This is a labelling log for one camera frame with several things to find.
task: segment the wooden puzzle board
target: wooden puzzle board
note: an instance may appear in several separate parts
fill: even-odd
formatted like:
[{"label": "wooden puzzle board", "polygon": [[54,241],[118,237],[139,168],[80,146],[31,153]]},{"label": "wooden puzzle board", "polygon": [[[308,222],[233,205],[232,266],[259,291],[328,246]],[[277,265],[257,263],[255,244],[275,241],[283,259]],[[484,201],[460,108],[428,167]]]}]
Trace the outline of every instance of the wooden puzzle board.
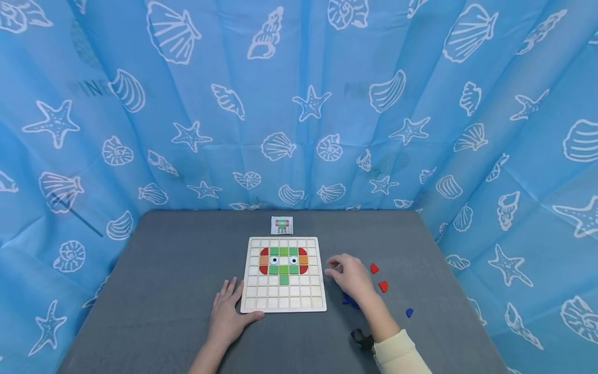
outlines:
[{"label": "wooden puzzle board", "polygon": [[244,280],[241,313],[326,311],[316,237],[249,238]]}]

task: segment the fabric backdrop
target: fabric backdrop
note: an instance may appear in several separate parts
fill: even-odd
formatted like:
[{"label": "fabric backdrop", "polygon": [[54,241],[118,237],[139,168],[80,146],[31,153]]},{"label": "fabric backdrop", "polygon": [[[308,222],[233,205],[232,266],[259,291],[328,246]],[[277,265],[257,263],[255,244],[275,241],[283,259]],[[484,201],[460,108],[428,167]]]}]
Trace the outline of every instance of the fabric backdrop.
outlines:
[{"label": "fabric backdrop", "polygon": [[594,0],[0,0],[0,372],[56,370],[148,210],[283,208],[419,211],[512,373],[596,373],[596,30]]}]

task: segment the cream sleeve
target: cream sleeve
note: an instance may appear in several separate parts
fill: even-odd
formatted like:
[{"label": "cream sleeve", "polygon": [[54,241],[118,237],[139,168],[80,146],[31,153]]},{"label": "cream sleeve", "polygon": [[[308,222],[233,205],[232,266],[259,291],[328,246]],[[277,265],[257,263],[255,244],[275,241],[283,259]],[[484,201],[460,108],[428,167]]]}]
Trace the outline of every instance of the cream sleeve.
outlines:
[{"label": "cream sleeve", "polygon": [[374,352],[382,374],[432,374],[405,330],[375,343]]}]

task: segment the gray tabletop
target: gray tabletop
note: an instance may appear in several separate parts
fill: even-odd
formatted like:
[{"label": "gray tabletop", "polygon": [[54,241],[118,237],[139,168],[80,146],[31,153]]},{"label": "gray tabletop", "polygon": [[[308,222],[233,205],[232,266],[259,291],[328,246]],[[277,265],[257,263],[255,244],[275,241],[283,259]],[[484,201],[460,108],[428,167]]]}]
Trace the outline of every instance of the gray tabletop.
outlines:
[{"label": "gray tabletop", "polygon": [[[380,271],[382,294],[432,372],[507,372],[424,223],[406,211],[153,211],[140,221],[59,374],[185,373],[202,345],[225,278],[242,278],[250,236],[272,215],[317,236],[323,259],[347,252]],[[267,314],[229,349],[220,373],[376,373],[352,342],[368,332],[325,279],[326,312]],[[405,310],[413,308],[411,318]]]}]

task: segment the seashell print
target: seashell print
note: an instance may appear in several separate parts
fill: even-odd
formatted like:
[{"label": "seashell print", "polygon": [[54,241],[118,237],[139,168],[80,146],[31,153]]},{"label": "seashell print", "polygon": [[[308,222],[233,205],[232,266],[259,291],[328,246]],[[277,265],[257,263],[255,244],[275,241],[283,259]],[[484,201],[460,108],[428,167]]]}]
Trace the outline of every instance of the seashell print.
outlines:
[{"label": "seashell print", "polygon": [[363,29],[368,26],[368,0],[329,0],[328,23],[337,30],[349,25]]},{"label": "seashell print", "polygon": [[465,205],[453,220],[453,227],[458,232],[465,232],[474,220],[474,210]]},{"label": "seashell print", "polygon": [[19,192],[17,183],[2,170],[0,170],[0,192]]},{"label": "seashell print", "polygon": [[567,9],[563,9],[556,13],[551,14],[548,16],[546,21],[540,22],[523,40],[523,44],[519,48],[519,51],[516,54],[525,54],[532,50],[533,46],[536,45],[537,42],[541,42],[546,38],[548,32],[557,25],[557,22],[560,21],[567,14]]},{"label": "seashell print", "polygon": [[395,202],[395,207],[398,209],[409,209],[413,205],[413,200],[395,199],[393,201]]},{"label": "seashell print", "polygon": [[278,190],[278,197],[288,205],[295,205],[303,200],[305,192],[301,190],[293,191],[288,184],[285,184]]},{"label": "seashell print", "polygon": [[245,174],[233,172],[233,175],[234,180],[247,190],[257,187],[261,183],[261,175],[256,172],[250,171]]},{"label": "seashell print", "polygon": [[598,123],[586,119],[575,122],[563,140],[563,154],[575,162],[598,160]]},{"label": "seashell print", "polygon": [[343,147],[340,146],[340,135],[328,135],[318,142],[316,146],[318,156],[324,161],[337,161],[343,154]]},{"label": "seashell print", "polygon": [[104,162],[112,166],[122,166],[133,161],[133,150],[125,147],[116,136],[106,140],[102,147]]},{"label": "seashell print", "polygon": [[384,83],[374,83],[370,86],[370,105],[378,113],[390,108],[403,94],[407,76],[403,70],[398,70],[391,80]]},{"label": "seashell print", "polygon": [[370,150],[366,148],[363,153],[357,157],[355,162],[360,169],[365,172],[370,172],[372,168],[372,154],[370,153]]},{"label": "seashell print", "polygon": [[465,83],[461,98],[459,99],[459,106],[465,109],[468,117],[473,115],[481,101],[482,89],[476,86],[473,82]]},{"label": "seashell print", "polygon": [[471,149],[477,151],[484,144],[488,144],[488,140],[484,139],[484,124],[474,123],[468,126],[461,137],[457,139],[453,146],[453,151],[459,152],[462,150]]},{"label": "seashell print", "polygon": [[422,170],[422,172],[419,174],[419,183],[424,184],[428,180],[428,178],[430,178],[432,174],[434,174],[435,171],[436,167],[434,167],[432,170]]},{"label": "seashell print", "polygon": [[202,38],[187,10],[180,15],[169,7],[151,1],[146,16],[149,39],[168,62],[187,65],[191,60],[195,40]]},{"label": "seashell print", "polygon": [[560,316],[564,324],[585,340],[598,344],[598,314],[579,296],[567,300],[561,306]]},{"label": "seashell print", "polygon": [[276,8],[268,15],[260,31],[254,35],[251,45],[247,51],[249,60],[270,59],[276,52],[276,44],[280,41],[280,30],[282,29],[283,7]]},{"label": "seashell print", "polygon": [[73,19],[71,23],[71,41],[79,56],[79,60],[83,61],[90,68],[103,71],[102,65],[97,60],[96,53],[89,44],[89,40],[87,40],[87,35],[76,19]]},{"label": "seashell print", "polygon": [[261,145],[262,154],[270,161],[280,160],[285,156],[291,158],[296,148],[283,132],[268,135]]},{"label": "seashell print", "polygon": [[444,41],[443,54],[452,62],[462,63],[481,45],[494,37],[498,12],[489,16],[480,4],[471,4],[459,15]]},{"label": "seashell print", "polygon": [[45,203],[56,214],[69,212],[77,196],[85,192],[81,186],[81,177],[69,178],[47,171],[39,177],[39,188],[45,197]]},{"label": "seashell print", "polygon": [[344,196],[347,189],[342,183],[333,184],[331,186],[324,186],[320,188],[317,194],[320,196],[325,204],[340,200]]},{"label": "seashell print", "polygon": [[106,225],[106,234],[112,240],[125,240],[133,231],[133,215],[129,211],[125,211],[123,215],[109,221]]},{"label": "seashell print", "polygon": [[163,156],[152,150],[148,150],[148,163],[167,173],[179,176],[179,172]]},{"label": "seashell print", "polygon": [[117,69],[116,78],[112,82],[108,82],[108,88],[131,113],[136,113],[145,106],[144,88],[129,72]]},{"label": "seashell print", "polygon": [[156,205],[164,205],[168,202],[168,195],[156,183],[150,183],[145,187],[139,187],[138,199],[145,199]]},{"label": "seashell print", "polygon": [[212,84],[210,86],[218,105],[227,112],[233,112],[241,121],[245,121],[245,109],[239,96],[234,90],[228,89],[219,84]]},{"label": "seashell print", "polygon": [[85,247],[76,240],[67,241],[60,246],[59,256],[53,267],[61,273],[74,273],[85,262]]},{"label": "seashell print", "polygon": [[454,267],[457,270],[465,270],[471,266],[471,262],[468,259],[464,259],[457,254],[449,254],[446,257],[447,264]]},{"label": "seashell print", "polygon": [[456,199],[463,193],[461,186],[454,180],[454,176],[450,174],[445,175],[436,182],[436,191],[447,199]]},{"label": "seashell print", "polygon": [[494,164],[494,166],[492,167],[492,170],[486,177],[486,182],[492,182],[493,180],[498,178],[498,176],[501,174],[502,165],[504,165],[505,162],[508,161],[509,157],[510,156],[508,154],[503,153],[502,156],[500,156],[500,158],[498,158],[498,161]]}]

